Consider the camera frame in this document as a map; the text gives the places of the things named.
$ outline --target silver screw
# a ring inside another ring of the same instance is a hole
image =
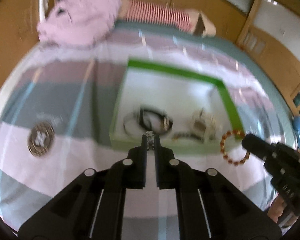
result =
[[[216,169],[208,169],[207,170],[208,175],[210,176],[216,176],[218,174]]]
[[[169,163],[170,163],[170,165],[172,165],[172,166],[177,166],[177,165],[179,164],[179,161],[178,161],[177,159],[171,159],[171,160],[169,161]]]
[[[122,161],[123,165],[126,165],[126,166],[130,166],[131,164],[133,164],[133,160],[132,159],[124,159]]]
[[[84,174],[85,174],[87,177],[92,176],[94,173],[95,173],[95,170],[94,170],[94,169],[86,169],[86,170],[84,171]]]

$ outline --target bed sheet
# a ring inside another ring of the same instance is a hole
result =
[[[14,230],[86,168],[108,169],[126,157],[126,152],[111,149],[108,131],[132,57],[223,80],[245,132],[285,142],[273,104],[257,79],[213,48],[124,29],[115,29],[90,50],[38,44],[0,92],[0,216]],[[53,126],[55,141],[45,156],[36,158],[27,141],[41,121]],[[231,155],[240,159],[245,152],[238,148]],[[197,170],[216,168],[261,209],[274,197],[271,177],[253,156],[238,167],[215,154],[176,157]],[[148,158],[146,188],[127,191],[122,239],[178,239],[174,191],[156,188],[154,158]]]

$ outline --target beige plush toy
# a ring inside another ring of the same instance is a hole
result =
[[[215,36],[216,27],[208,17],[194,9],[174,9],[139,0],[121,0],[119,19],[174,26],[195,36]]]

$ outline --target orange beaded bracelet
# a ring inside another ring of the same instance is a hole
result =
[[[223,158],[229,163],[233,164],[234,166],[243,165],[250,157],[250,152],[247,151],[244,158],[242,158],[240,161],[235,162],[233,159],[229,158],[227,155],[227,152],[225,151],[225,141],[230,135],[237,135],[242,137],[242,139],[245,137],[245,134],[243,131],[240,130],[233,130],[233,131],[227,131],[221,138],[220,142],[220,152],[223,154]]]

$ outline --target plaid fabric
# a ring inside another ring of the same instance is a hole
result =
[[[126,20],[174,26],[184,32],[190,30],[190,17],[185,11],[139,0],[131,0]]]

